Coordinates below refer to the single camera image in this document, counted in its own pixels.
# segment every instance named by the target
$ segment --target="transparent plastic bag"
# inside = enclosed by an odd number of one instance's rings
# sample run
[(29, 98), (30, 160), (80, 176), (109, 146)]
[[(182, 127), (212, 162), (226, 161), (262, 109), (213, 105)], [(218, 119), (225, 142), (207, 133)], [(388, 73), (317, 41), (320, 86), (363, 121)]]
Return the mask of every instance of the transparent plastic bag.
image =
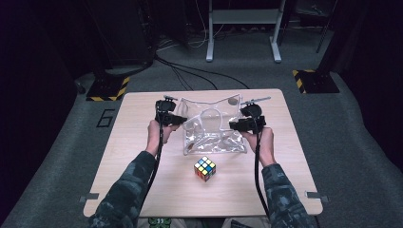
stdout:
[(183, 123), (183, 154), (246, 153), (242, 135), (229, 127), (240, 116), (242, 97), (234, 95), (213, 103), (185, 98), (177, 109)]

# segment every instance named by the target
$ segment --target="rubik's cube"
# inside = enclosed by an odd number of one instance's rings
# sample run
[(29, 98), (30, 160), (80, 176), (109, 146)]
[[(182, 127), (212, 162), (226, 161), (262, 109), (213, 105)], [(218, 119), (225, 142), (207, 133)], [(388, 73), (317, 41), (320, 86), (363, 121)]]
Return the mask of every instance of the rubik's cube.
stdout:
[(204, 181), (208, 181), (216, 173), (216, 164), (204, 156), (195, 163), (195, 173)]

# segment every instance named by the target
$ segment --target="person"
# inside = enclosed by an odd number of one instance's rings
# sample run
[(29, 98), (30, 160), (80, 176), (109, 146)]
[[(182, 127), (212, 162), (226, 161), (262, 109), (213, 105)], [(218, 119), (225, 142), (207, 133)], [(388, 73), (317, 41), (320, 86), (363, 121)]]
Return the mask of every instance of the person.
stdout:
[[(163, 143), (167, 143), (172, 131), (178, 127), (178, 125), (163, 127)], [(249, 132), (240, 132), (240, 134), (255, 152), (257, 136)], [(160, 124), (152, 120), (148, 126), (145, 150), (128, 165), (121, 177), (111, 186), (95, 214), (88, 219), (89, 227), (137, 227), (159, 143)], [(263, 166), (261, 173), (271, 227), (314, 227), (295, 188), (275, 160), (274, 134), (270, 127), (264, 127), (260, 132), (259, 161)], [(235, 220), (231, 220), (231, 225), (232, 227), (250, 227)]]

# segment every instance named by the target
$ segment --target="forearm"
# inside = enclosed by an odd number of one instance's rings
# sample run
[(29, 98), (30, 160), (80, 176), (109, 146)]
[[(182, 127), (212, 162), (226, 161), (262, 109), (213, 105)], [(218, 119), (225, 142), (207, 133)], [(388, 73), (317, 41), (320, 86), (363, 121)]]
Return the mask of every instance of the forearm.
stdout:
[(154, 156), (141, 152), (112, 185), (95, 215), (89, 218), (90, 227), (115, 227), (128, 222), (136, 227), (154, 163)]
[(261, 173), (272, 228), (314, 227), (281, 166), (276, 163), (265, 166)]

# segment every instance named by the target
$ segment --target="gray carpet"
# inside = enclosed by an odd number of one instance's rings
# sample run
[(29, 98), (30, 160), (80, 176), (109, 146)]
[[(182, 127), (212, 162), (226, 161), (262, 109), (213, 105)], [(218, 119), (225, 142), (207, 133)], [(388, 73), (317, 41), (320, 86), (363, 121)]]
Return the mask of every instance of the gray carpet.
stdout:
[[(365, 129), (352, 92), (335, 73), (340, 93), (300, 94), (297, 89), (292, 70), (318, 66), (330, 35), (316, 54), (319, 37), (317, 31), (289, 30), (280, 47), (281, 64), (273, 61), (266, 33), (228, 35), (217, 41), (213, 63), (205, 62), (206, 44), (157, 53), (173, 63), (235, 77), (250, 88), (283, 91), (317, 189), (331, 199), (318, 216), (321, 227), (401, 228), (403, 175)], [(244, 88), (219, 75), (201, 75), (218, 89)], [(195, 90), (214, 89), (203, 79), (182, 76)], [(89, 88), (93, 77), (79, 80)], [(170, 67), (159, 62), (132, 76), (127, 87), (127, 92), (169, 90), (185, 88)], [(85, 99), (77, 96), (59, 137), (3, 228), (86, 227), (79, 198), (89, 192), (112, 129), (96, 125), (105, 109), (115, 109), (108, 112), (115, 118), (121, 101)]]

